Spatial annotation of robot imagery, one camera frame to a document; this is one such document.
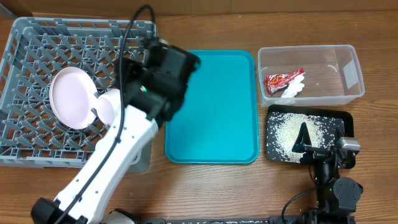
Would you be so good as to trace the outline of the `white napkin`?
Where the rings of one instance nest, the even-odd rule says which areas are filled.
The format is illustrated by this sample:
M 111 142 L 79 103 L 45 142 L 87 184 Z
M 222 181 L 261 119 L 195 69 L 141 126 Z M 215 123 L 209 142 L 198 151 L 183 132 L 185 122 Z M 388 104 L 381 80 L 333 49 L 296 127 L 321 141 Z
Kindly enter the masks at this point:
M 281 98 L 294 98 L 299 92 L 301 92 L 305 86 L 302 81 L 305 79 L 304 75 L 296 76 L 288 85 L 286 90 L 281 95 Z

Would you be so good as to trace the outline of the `red snack wrapper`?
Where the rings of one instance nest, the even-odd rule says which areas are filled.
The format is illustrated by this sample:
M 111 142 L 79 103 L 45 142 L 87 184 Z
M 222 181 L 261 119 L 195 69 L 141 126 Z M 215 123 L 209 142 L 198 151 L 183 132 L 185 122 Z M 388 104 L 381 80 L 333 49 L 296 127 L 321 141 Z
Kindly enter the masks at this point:
M 293 73 L 279 73 L 274 75 L 268 75 L 264 79 L 264 83 L 266 84 L 267 91 L 270 94 L 274 94 L 276 91 L 287 87 L 290 83 L 292 83 L 299 75 L 304 75 L 305 71 L 303 68 L 300 68 Z

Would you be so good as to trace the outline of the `small white bowl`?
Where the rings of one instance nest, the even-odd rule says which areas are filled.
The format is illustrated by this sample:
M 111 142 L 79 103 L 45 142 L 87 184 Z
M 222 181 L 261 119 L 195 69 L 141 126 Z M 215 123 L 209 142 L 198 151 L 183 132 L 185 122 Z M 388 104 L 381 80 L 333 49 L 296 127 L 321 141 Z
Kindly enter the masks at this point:
M 100 95 L 96 102 L 98 118 L 104 124 L 111 124 L 121 107 L 120 91 L 117 88 L 110 89 Z

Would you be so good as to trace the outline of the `large white plate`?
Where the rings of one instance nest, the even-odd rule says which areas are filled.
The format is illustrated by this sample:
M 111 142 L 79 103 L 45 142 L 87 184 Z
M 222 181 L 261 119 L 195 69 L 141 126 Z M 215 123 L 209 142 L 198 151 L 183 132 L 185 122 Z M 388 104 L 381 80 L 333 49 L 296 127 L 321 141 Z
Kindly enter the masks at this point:
M 85 71 L 77 67 L 64 68 L 50 84 L 52 112 L 69 128 L 85 129 L 96 118 L 91 111 L 96 101 L 96 92 L 93 80 Z

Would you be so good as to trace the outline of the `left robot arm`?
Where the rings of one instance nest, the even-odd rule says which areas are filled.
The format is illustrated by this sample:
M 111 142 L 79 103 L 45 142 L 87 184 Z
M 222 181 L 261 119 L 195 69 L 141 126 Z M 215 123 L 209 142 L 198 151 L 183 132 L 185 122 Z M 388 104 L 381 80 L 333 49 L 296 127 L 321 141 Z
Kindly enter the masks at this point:
M 54 200 L 40 198 L 30 212 L 34 223 L 100 223 L 105 208 L 141 149 L 182 107 L 190 75 L 200 59 L 157 37 L 144 42 L 143 62 L 121 55 L 121 106 L 106 135 L 75 178 Z

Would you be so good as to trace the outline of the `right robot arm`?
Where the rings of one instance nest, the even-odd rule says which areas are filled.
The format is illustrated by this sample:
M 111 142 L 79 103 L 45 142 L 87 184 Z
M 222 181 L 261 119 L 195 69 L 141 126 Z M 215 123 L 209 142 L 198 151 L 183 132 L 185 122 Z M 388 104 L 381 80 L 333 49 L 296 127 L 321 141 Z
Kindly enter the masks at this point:
M 313 168 L 315 186 L 287 202 L 313 191 L 317 195 L 317 207 L 305 209 L 296 223 L 354 223 L 352 213 L 363 193 L 363 187 L 357 181 L 342 177 L 339 169 L 351 169 L 355 166 L 356 156 L 360 151 L 357 139 L 343 135 L 339 126 L 335 128 L 335 143 L 329 147 L 312 146 L 307 125 L 302 123 L 298 137 L 292 148 L 302 154 L 300 163 Z

